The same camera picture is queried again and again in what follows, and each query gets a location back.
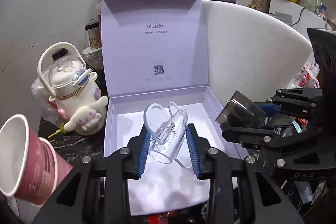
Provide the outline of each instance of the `open gift box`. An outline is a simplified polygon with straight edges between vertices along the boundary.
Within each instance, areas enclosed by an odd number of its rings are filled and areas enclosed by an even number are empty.
[[[209,89],[202,0],[102,0],[102,52],[110,97],[104,157],[140,134],[144,109],[173,101],[188,111],[198,135],[230,157],[247,155],[221,136],[222,106]],[[150,156],[139,180],[128,180],[132,215],[190,207],[209,197],[210,181],[176,162]]]

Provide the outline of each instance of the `marble surface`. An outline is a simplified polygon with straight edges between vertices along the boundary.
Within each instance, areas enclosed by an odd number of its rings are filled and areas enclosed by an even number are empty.
[[[48,139],[57,130],[56,126],[41,118],[38,136]],[[75,165],[84,156],[93,159],[103,157],[105,127],[92,136],[82,136],[76,132],[57,134],[48,139],[55,151],[71,165]]]

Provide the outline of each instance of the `glass jar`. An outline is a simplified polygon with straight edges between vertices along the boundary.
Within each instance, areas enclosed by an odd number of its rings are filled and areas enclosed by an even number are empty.
[[[91,49],[87,47],[83,50],[82,56],[84,61],[90,66],[94,67],[96,70],[101,70],[103,66],[103,52],[100,48]]]
[[[98,20],[91,21],[85,25],[89,46],[92,50],[101,48],[101,35]]]

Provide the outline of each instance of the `box lid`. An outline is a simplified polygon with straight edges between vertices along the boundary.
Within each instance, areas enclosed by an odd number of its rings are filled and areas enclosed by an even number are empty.
[[[110,97],[208,84],[202,0],[102,0]]]

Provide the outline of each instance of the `silver bolt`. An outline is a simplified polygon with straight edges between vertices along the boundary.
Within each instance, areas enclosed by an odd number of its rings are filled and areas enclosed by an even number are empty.
[[[120,153],[122,155],[126,155],[129,153],[129,149],[127,147],[123,147],[122,149],[120,149]]]
[[[87,164],[92,160],[90,156],[84,156],[82,157],[82,163]]]
[[[255,158],[252,157],[252,156],[248,156],[248,157],[246,157],[246,161],[247,161],[249,164],[253,164],[253,163],[255,163]]]
[[[283,167],[285,165],[285,160],[284,159],[278,159],[277,160],[277,166],[278,167]]]
[[[211,155],[216,155],[218,153],[218,150],[217,150],[217,148],[211,147],[211,148],[209,148],[208,152]]]
[[[270,136],[265,136],[264,137],[264,142],[265,143],[269,143],[271,141],[271,137]]]

